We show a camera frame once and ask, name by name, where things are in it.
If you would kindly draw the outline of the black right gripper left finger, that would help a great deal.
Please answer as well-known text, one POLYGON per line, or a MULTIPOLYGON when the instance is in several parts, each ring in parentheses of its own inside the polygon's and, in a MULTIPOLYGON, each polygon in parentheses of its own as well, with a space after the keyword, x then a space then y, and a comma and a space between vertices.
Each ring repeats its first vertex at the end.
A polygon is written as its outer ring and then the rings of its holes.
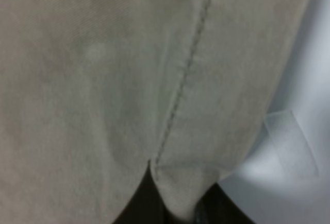
POLYGON ((113 222, 114 224, 171 224, 175 219, 164 205, 150 167, 125 209, 113 222))

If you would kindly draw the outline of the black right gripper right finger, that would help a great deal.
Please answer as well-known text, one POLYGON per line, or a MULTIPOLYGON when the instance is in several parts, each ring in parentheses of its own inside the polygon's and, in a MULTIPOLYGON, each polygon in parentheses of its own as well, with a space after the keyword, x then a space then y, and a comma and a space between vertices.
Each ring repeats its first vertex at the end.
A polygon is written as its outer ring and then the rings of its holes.
POLYGON ((218 184, 214 184, 200 199, 195 209, 197 224, 253 224, 225 194, 218 184))

